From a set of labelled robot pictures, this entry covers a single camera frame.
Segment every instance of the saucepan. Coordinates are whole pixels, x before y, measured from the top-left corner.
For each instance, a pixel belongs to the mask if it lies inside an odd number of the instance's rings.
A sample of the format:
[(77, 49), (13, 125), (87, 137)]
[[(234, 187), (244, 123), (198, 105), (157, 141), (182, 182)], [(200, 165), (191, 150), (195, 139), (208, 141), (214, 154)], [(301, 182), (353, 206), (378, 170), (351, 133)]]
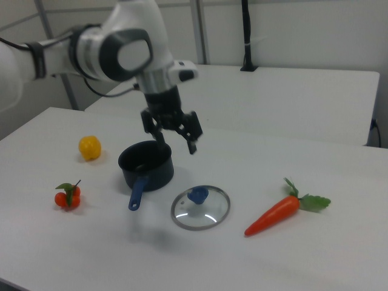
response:
[(128, 208), (138, 210), (143, 192), (158, 190), (171, 181), (174, 167), (171, 148), (159, 148), (156, 141), (143, 141), (124, 150), (119, 166), (127, 185), (132, 189)]

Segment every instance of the table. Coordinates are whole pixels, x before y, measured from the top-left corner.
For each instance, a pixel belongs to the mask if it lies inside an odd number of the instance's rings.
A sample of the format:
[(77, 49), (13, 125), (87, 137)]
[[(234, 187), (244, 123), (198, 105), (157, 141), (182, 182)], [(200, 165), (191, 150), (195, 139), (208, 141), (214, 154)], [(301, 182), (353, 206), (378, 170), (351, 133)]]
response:
[[(198, 70), (199, 78), (179, 85), (179, 91), (183, 110), (196, 111), (204, 127), (367, 143), (379, 80), (376, 72), (260, 67), (249, 73), (220, 65), (199, 65)], [(146, 106), (142, 93), (130, 92), (101, 98), (86, 111), (138, 119)]]
[[(84, 162), (78, 141), (91, 134), (104, 151)], [(191, 156), (176, 133), (165, 138), (175, 175), (137, 212), (117, 159), (150, 139), (140, 121), (50, 108), (0, 141), (0, 280), (31, 291), (386, 289), (384, 149), (204, 128)], [(283, 177), (332, 204), (245, 238), (286, 195)], [(58, 209), (54, 188), (78, 179), (81, 205)], [(201, 184), (228, 193), (230, 213), (213, 229), (181, 229), (172, 202)]]

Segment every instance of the orange carrot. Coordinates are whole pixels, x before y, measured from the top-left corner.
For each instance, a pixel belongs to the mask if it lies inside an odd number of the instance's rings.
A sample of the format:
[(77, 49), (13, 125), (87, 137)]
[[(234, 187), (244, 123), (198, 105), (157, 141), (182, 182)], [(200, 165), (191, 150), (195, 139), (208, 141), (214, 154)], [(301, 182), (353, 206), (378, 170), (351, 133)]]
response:
[(299, 199), (295, 196), (287, 196), (276, 203), (270, 210), (257, 219), (244, 232), (246, 236), (254, 235), (268, 227), (293, 215), (299, 209)]

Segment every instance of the white wall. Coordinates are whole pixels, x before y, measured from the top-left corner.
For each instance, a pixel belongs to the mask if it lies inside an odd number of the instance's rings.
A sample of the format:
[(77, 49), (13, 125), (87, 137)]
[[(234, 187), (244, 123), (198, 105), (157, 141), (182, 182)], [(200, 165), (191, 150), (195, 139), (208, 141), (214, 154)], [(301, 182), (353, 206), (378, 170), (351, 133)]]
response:
[[(43, 0), (48, 23), (54, 35), (59, 35), (68, 28), (79, 24), (96, 24), (104, 22), (112, 11), (116, 0)], [(169, 36), (169, 47), (176, 59), (189, 59), (198, 62), (192, 12), (189, 0), (157, 1)], [(69, 76), (79, 109), (84, 110), (99, 96), (92, 93), (84, 81), (76, 76)], [(117, 83), (91, 82), (101, 93), (107, 93)]]
[[(211, 64), (242, 64), (241, 4), (234, 3), (205, 0)], [(375, 116), (383, 147), (388, 147), (387, 0), (259, 0), (250, 3), (249, 10), (251, 40), (259, 39), (252, 47), (255, 64), (379, 72)], [(371, 143), (377, 145), (375, 133)]]
[[(32, 0), (0, 0), (0, 37), (13, 42), (46, 39)], [(60, 79), (49, 78), (28, 83), (20, 103), (0, 113), (0, 139), (49, 107), (70, 108)]]

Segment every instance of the black cable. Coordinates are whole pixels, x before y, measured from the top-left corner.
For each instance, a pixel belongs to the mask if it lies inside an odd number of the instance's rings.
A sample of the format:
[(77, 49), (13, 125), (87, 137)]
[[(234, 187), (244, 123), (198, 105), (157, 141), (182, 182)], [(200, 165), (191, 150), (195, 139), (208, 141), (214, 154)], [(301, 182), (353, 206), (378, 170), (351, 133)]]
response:
[(53, 42), (50, 42), (49, 44), (43, 45), (43, 48), (52, 47), (55, 44), (60, 43), (61, 41), (65, 41), (66, 39), (70, 38), (73, 33), (70, 33), (69, 35), (64, 36), (63, 38), (53, 39)]
[(101, 96), (101, 97), (109, 97), (109, 98), (111, 98), (111, 97), (118, 97), (118, 96), (124, 95), (124, 94), (126, 94), (128, 92), (131, 92), (131, 91), (134, 91), (134, 90), (136, 90), (136, 91), (139, 90), (139, 85), (138, 84), (134, 84), (132, 88), (129, 88), (128, 90), (125, 90), (125, 91), (123, 91), (121, 93), (106, 95), (106, 94), (102, 94), (100, 92), (97, 92), (95, 89), (93, 89), (86, 78), (84, 78), (84, 82), (85, 82), (86, 86), (90, 89), (90, 91), (92, 91), (94, 94), (97, 94), (98, 96)]
[(28, 47), (24, 47), (23, 45), (14, 44), (13, 42), (7, 41), (4, 38), (0, 38), (0, 41), (3, 42), (4, 44), (9, 45), (10, 47), (15, 48), (15, 49), (30, 51), (30, 49)]
[[(61, 41), (64, 41), (66, 39), (68, 39), (69, 37), (71, 37), (72, 33), (69, 34), (69, 35), (66, 35), (64, 36), (63, 38), (59, 38), (59, 39), (53, 39), (54, 41), (53, 42), (50, 42), (49, 44), (45, 44), (45, 45), (42, 45), (43, 48), (48, 48), (48, 47), (52, 47), (53, 45), (61, 42)], [(4, 44), (7, 44), (9, 45), (10, 47), (13, 47), (15, 49), (18, 49), (18, 50), (28, 50), (28, 51), (31, 51), (29, 47), (27, 46), (23, 46), (23, 45), (19, 45), (19, 44), (15, 44), (13, 42), (10, 42), (4, 38), (0, 38), (0, 42), (3, 42)]]
[(372, 122), (370, 123), (370, 130), (374, 129), (376, 127), (377, 129), (377, 135), (378, 135), (378, 147), (381, 147), (381, 135), (380, 135), (380, 128), (378, 127), (377, 119), (372, 119)]
[(376, 129), (377, 129), (377, 135), (378, 135), (378, 147), (381, 147), (380, 129), (378, 128), (377, 122), (376, 122)]

